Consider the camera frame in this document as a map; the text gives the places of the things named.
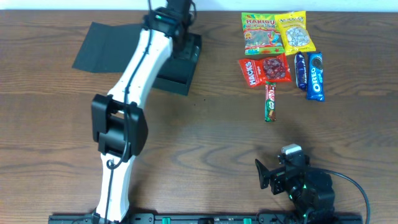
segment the blue oreo package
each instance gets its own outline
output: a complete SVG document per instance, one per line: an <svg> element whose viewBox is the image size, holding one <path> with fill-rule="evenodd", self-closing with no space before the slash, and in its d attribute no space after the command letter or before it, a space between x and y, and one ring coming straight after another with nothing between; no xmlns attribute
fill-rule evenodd
<svg viewBox="0 0 398 224"><path fill-rule="evenodd" d="M301 90L307 88L307 68L305 67L305 58L303 53L299 52L294 57L294 67L296 70L296 85Z"/></svg>
<svg viewBox="0 0 398 224"><path fill-rule="evenodd" d="M307 53L309 73L307 100L324 101L322 53Z"/></svg>

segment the candy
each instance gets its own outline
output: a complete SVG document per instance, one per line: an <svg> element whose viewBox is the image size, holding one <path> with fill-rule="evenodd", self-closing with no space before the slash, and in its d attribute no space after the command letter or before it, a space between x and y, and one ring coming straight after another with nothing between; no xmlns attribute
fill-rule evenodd
<svg viewBox="0 0 398 224"><path fill-rule="evenodd" d="M241 66L243 76L250 87L263 85L266 81L292 81L285 54L262 60L241 59L239 60L239 65Z"/></svg>
<svg viewBox="0 0 398 224"><path fill-rule="evenodd" d="M305 58L303 53L299 52L294 57L294 67L296 71L296 85L301 90L307 88L307 69L305 68Z"/></svg>
<svg viewBox="0 0 398 224"><path fill-rule="evenodd" d="M246 55L285 52L274 15L242 12Z"/></svg>
<svg viewBox="0 0 398 224"><path fill-rule="evenodd" d="M275 87L276 83L267 82L266 84L266 122L276 121Z"/></svg>
<svg viewBox="0 0 398 224"><path fill-rule="evenodd" d="M308 74L307 100L324 101L322 53L307 53L310 73Z"/></svg>
<svg viewBox="0 0 398 224"><path fill-rule="evenodd" d="M305 29L305 11L275 15L275 21L282 34L286 55L315 51L315 45Z"/></svg>
<svg viewBox="0 0 398 224"><path fill-rule="evenodd" d="M256 60L241 59L239 65L241 66L243 76L250 87L263 85L266 82L266 75L264 71L256 65Z"/></svg>

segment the wood grain surface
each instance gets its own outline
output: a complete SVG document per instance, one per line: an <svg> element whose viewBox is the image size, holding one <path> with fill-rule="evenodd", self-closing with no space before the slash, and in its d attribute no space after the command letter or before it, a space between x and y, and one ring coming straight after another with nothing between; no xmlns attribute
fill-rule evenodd
<svg viewBox="0 0 398 224"><path fill-rule="evenodd" d="M90 102L120 74L71 68L92 21L141 22L134 11L0 12L0 223L46 223L88 213L100 199L102 166ZM277 122L264 122L264 87L250 89L239 12L198 12L203 50L188 96L152 90L149 137L133 168L133 208L159 213L257 213L293 209L261 190L254 165L278 167L297 143L314 166L358 181L371 223L398 223L398 14L308 12L323 52L326 102L295 83L276 89ZM288 57L293 71L293 57ZM339 212L365 215L360 192L333 177Z"/></svg>

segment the white robotic arm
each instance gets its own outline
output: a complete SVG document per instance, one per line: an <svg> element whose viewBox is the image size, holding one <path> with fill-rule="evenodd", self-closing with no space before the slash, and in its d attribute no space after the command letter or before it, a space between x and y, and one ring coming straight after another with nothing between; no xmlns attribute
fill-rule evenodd
<svg viewBox="0 0 398 224"><path fill-rule="evenodd" d="M124 102L124 91L126 85L133 75L142 55L146 51L149 40L149 32L152 32L152 41L149 47L148 54L140 64L135 76L132 78L129 93L127 95L127 104L131 102L137 103L137 107L144 109L147 96L154 83L154 80L162 68L165 61L171 56L173 49L173 40L171 37L166 37L163 32L156 30L142 30L138 46L132 59L130 60L125 72L123 73L117 84L108 92L112 99L120 103ZM108 160L117 164L121 159L110 153L102 154L103 161L103 182L101 190L101 199L97 206L96 212L101 218L106 216L106 208L108 207L108 216L106 217L111 221L121 221L129 209L129 183L131 176L132 164L135 156L131 156L127 162L113 171L111 177L111 170L106 166ZM110 195L108 202L109 180L112 179L110 187Z"/></svg>

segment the dark blue wrapper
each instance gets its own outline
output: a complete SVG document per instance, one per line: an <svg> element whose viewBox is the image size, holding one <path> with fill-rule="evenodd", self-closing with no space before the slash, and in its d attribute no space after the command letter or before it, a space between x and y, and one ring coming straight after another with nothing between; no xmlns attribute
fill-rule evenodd
<svg viewBox="0 0 398 224"><path fill-rule="evenodd" d="M322 53L307 53L307 55L310 68L308 70L307 100L324 101Z"/></svg>
<svg viewBox="0 0 398 224"><path fill-rule="evenodd" d="M296 85L301 90L307 88L307 68L305 68L305 58L303 53L299 52L294 57L294 67L296 69Z"/></svg>

